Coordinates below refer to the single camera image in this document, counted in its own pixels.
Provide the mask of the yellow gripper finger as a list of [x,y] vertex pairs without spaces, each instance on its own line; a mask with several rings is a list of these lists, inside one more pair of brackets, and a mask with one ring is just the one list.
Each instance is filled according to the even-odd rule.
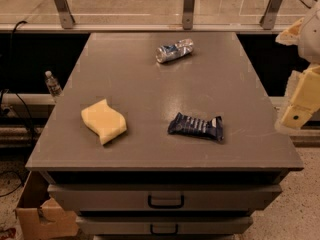
[[300,18],[299,20],[294,22],[290,27],[283,30],[281,33],[277,35],[275,41],[279,44],[286,46],[297,45],[303,20],[304,18]]
[[310,64],[303,72],[293,70],[286,86],[279,123],[300,129],[320,109],[320,65]]

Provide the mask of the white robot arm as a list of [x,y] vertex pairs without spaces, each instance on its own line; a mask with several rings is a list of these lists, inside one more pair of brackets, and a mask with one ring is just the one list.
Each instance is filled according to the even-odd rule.
[[320,109],[320,1],[307,14],[282,31],[276,42],[296,45],[298,55],[310,65],[288,78],[285,99],[276,126],[300,129]]

